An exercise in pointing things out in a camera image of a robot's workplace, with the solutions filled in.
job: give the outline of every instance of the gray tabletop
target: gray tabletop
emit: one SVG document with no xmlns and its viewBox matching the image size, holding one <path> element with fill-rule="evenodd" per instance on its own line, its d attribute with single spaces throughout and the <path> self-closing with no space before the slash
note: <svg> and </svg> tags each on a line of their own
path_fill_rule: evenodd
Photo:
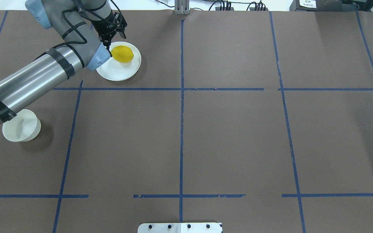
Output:
<svg viewBox="0 0 373 233">
<path fill-rule="evenodd" d="M 0 232 L 373 232 L 373 13 L 123 14 L 135 76 L 80 71 L 29 142 L 0 127 Z M 0 11 L 0 80 L 59 43 Z"/>
</svg>

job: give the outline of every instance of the white plate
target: white plate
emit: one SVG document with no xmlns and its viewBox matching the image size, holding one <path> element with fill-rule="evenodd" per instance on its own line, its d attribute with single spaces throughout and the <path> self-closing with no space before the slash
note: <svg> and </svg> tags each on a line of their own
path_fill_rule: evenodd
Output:
<svg viewBox="0 0 373 233">
<path fill-rule="evenodd" d="M 103 65 L 97 68 L 97 72 L 105 79 L 110 81 L 123 81 L 131 78 L 138 72 L 141 66 L 141 53 L 139 50 L 130 43 L 119 41 L 113 42 L 110 45 L 110 51 L 116 46 L 128 46 L 133 52 L 133 60 L 128 63 L 118 62 L 114 58 L 108 59 Z"/>
</svg>

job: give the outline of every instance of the lemon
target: lemon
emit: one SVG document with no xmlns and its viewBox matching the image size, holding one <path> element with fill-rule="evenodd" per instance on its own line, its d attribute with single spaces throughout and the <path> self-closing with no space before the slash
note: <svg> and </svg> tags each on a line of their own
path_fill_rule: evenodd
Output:
<svg viewBox="0 0 373 233">
<path fill-rule="evenodd" d="M 112 57 L 119 62 L 131 62 L 133 59 L 133 52 L 128 46 L 119 45 L 111 50 Z"/>
</svg>

